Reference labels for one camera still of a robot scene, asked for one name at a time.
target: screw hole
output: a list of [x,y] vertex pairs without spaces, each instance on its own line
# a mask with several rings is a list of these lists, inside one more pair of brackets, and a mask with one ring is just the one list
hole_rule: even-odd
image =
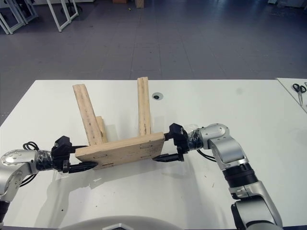
[[163,99],[163,94],[161,94],[160,92],[155,92],[155,93],[153,93],[152,97],[153,97],[155,100],[159,101],[159,100],[162,100],[162,99]]

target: wooden board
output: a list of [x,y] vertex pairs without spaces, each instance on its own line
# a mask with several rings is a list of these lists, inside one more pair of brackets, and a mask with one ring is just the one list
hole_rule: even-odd
[[101,169],[156,157],[161,154],[164,140],[163,132],[154,133],[77,149],[75,156],[81,161],[97,162],[95,169]]
[[135,0],[136,8],[144,8],[144,0]]
[[104,120],[102,119],[101,116],[97,116],[96,121],[98,123],[98,127],[99,127],[101,135],[102,135],[102,141],[103,141],[103,143],[107,143],[106,128],[105,128]]
[[138,78],[139,136],[151,133],[148,77]]
[[98,123],[86,86],[84,84],[81,84],[73,85],[72,87],[75,92],[89,145],[102,144],[103,139],[101,131],[98,127]]

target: robotic arm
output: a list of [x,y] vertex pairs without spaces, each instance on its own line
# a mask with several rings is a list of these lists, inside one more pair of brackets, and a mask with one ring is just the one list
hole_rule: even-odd
[[97,165],[94,162],[82,162],[71,165],[70,154],[77,148],[72,146],[70,139],[62,136],[51,151],[45,150],[12,150],[0,159],[0,229],[4,216],[14,199],[19,187],[29,183],[39,171],[55,169],[63,173],[76,173],[91,169]]
[[182,126],[172,124],[165,139],[174,139],[178,154],[163,154],[155,161],[184,161],[183,154],[190,150],[212,150],[214,159],[229,184],[229,192],[238,200],[231,206],[234,221],[239,230],[282,229],[281,217],[266,191],[257,179],[239,143],[229,129],[222,124],[213,124],[187,133]]
[[[235,225],[239,230],[280,230],[283,227],[281,217],[264,185],[255,176],[241,146],[229,134],[225,125],[213,124],[187,133],[177,124],[169,127],[165,140],[173,139],[177,146],[176,154],[163,154],[153,160],[161,162],[184,161],[183,154],[197,150],[211,161],[217,162],[229,184],[229,192],[237,200],[232,206]],[[0,159],[0,229],[10,202],[19,187],[32,179],[27,175],[36,175],[39,171],[58,170],[64,173],[76,173],[91,169],[97,165],[82,162],[69,163],[70,153],[74,153],[68,137],[62,136],[55,142],[51,151],[13,150]],[[213,157],[203,154],[200,149],[211,149]]]

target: white table leg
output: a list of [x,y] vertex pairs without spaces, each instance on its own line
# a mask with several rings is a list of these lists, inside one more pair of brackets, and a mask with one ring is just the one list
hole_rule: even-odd
[[60,25],[56,15],[55,15],[55,13],[54,13],[54,10],[53,10],[53,7],[52,7],[52,4],[51,4],[50,0],[47,0],[47,3],[48,3],[48,6],[49,6],[51,14],[53,16],[54,22],[56,23],[59,32],[62,32],[63,28],[66,27],[68,24],[70,24],[72,19],[74,19],[76,16],[79,15],[78,14],[78,10],[77,10],[77,6],[76,6],[76,3],[75,3],[74,0],[72,0],[72,3],[74,5],[76,13],[72,17],[70,17],[70,15],[68,13],[68,9],[67,9],[65,0],[61,0],[61,4],[62,4],[62,7],[63,7],[63,10],[64,10],[64,13],[65,13],[65,16],[66,16],[67,20],[62,25]]
[[17,24],[13,25],[12,27],[9,27],[9,25],[6,23],[6,21],[4,20],[4,18],[2,17],[2,22],[3,24],[6,26],[6,29],[8,30],[8,32],[10,34],[13,34],[13,32],[17,29],[19,29],[20,27],[24,26],[25,23],[21,17],[21,15],[19,14],[18,10],[16,9],[14,3],[12,2],[12,0],[7,0],[6,1],[13,16],[15,17],[16,21],[17,21]]
[[4,25],[4,23],[6,23],[6,21],[4,20],[2,14],[0,13],[0,26],[2,27],[2,29],[4,30],[5,34],[9,35],[9,31],[7,30],[6,26]]
[[15,8],[18,10],[19,14],[21,15],[23,21],[24,21],[26,24],[28,24],[29,21],[33,20],[34,18],[37,18],[37,17],[38,17],[38,15],[37,15],[37,13],[36,13],[36,11],[35,11],[35,9],[34,9],[32,3],[31,3],[31,1],[24,0],[24,2],[25,2],[25,4],[26,4],[26,6],[27,6],[29,12],[31,13],[31,15],[30,15],[29,17],[26,17],[26,16],[24,15],[24,13],[22,12],[22,10],[20,9],[19,4],[17,4],[16,0],[11,0],[11,1],[13,2]]

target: white furniture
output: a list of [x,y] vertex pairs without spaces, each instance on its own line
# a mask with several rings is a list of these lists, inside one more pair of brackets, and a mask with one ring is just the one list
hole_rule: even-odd
[[[292,85],[294,83],[297,83],[307,88],[307,85],[305,85],[305,82],[307,82],[307,79],[277,78],[277,80],[280,82],[281,85],[284,86],[284,88],[289,92],[289,94],[294,98],[294,100],[299,105],[299,99],[298,99],[297,92],[292,88]],[[302,97],[303,97],[303,106],[301,108],[307,113],[307,92],[302,93]]]
[[[26,3],[28,10],[31,13],[31,15],[28,16],[28,17],[26,17],[23,14],[23,12],[20,9],[20,6],[17,4],[16,0],[7,0],[7,4],[9,6],[10,10],[12,11],[14,17],[16,18],[16,21],[17,21],[16,25],[14,25],[13,27],[9,27],[9,25],[6,23],[6,21],[4,20],[4,18],[0,14],[0,23],[1,23],[0,25],[2,26],[2,28],[4,29],[4,31],[7,35],[13,34],[13,32],[15,30],[19,29],[21,26],[23,26],[25,24],[28,24],[31,20],[38,17],[32,3],[31,3],[31,0],[24,0],[24,1]],[[47,1],[49,8],[50,8],[52,17],[54,19],[54,22],[55,22],[59,32],[62,32],[63,28],[66,27],[68,24],[70,24],[72,22],[72,20],[79,15],[75,0],[71,0],[72,3],[73,3],[74,9],[75,9],[75,14],[72,15],[72,16],[70,16],[69,13],[68,13],[68,9],[67,9],[65,0],[60,0],[62,7],[63,7],[63,10],[64,10],[64,13],[65,13],[65,16],[66,16],[66,22],[64,22],[62,25],[60,25],[59,21],[57,19],[57,16],[54,13],[51,1],[50,0],[46,0],[46,1]]]
[[[28,141],[50,150],[66,135],[87,139],[72,85],[85,83],[109,141],[138,134],[136,80],[37,80],[0,127],[0,153]],[[172,123],[226,124],[263,181],[284,226],[307,225],[305,112],[276,80],[150,80],[153,132]],[[175,153],[172,141],[163,153]],[[78,162],[73,156],[72,162]],[[143,160],[98,171],[40,172],[19,189],[7,226],[58,228],[87,219],[137,215],[183,229],[233,229],[234,200],[218,166],[193,151],[185,162]]]
[[5,31],[5,32],[6,32],[6,31],[8,32],[8,33],[6,32],[7,35],[8,35],[8,34],[13,34],[13,32],[14,32],[15,30],[18,30],[20,27],[22,27],[22,26],[25,25],[25,23],[24,23],[24,21],[23,21],[23,18],[21,17],[20,13],[18,12],[17,8],[15,7],[13,1],[14,1],[14,0],[7,0],[7,4],[8,4],[8,6],[9,6],[9,8],[10,8],[10,10],[11,10],[11,12],[12,12],[14,18],[15,18],[16,21],[17,21],[15,25],[9,26],[9,25],[7,24],[7,22],[5,21],[5,19],[3,18],[3,16],[1,15],[1,13],[0,13],[0,21],[2,21],[2,24],[5,26],[6,30],[4,30],[4,31]]
[[5,20],[4,20],[3,16],[2,16],[2,14],[0,13],[0,26],[1,26],[2,29],[4,30],[5,34],[8,35],[8,34],[9,34],[9,31],[8,31],[8,29],[6,28],[6,26],[4,25],[3,22],[5,22]]
[[26,6],[27,6],[27,8],[30,12],[30,16],[28,16],[28,17],[26,17],[24,15],[22,10],[20,9],[19,4],[17,4],[16,0],[7,0],[7,1],[12,1],[12,3],[14,4],[14,7],[18,10],[19,14],[21,15],[24,23],[29,24],[30,21],[32,21],[34,18],[38,17],[31,0],[24,0],[25,4],[26,4]]
[[50,11],[51,11],[51,14],[52,14],[52,17],[54,19],[54,22],[56,23],[57,25],[57,28],[58,28],[58,31],[59,32],[62,32],[63,28],[66,27],[68,24],[71,23],[71,21],[77,17],[79,14],[78,14],[78,10],[77,10],[77,6],[76,6],[76,2],[75,0],[71,0],[72,3],[73,3],[73,7],[75,9],[75,14],[73,16],[70,16],[69,13],[68,13],[68,10],[67,10],[67,6],[66,6],[66,3],[65,3],[65,0],[61,0],[61,4],[62,4],[62,7],[63,7],[63,10],[64,10],[64,13],[65,13],[65,16],[66,16],[66,22],[64,22],[62,25],[59,24],[59,21],[57,19],[57,16],[56,14],[54,13],[54,10],[53,10],[53,7],[52,7],[52,4],[50,2],[50,0],[47,0],[47,4],[50,8]]

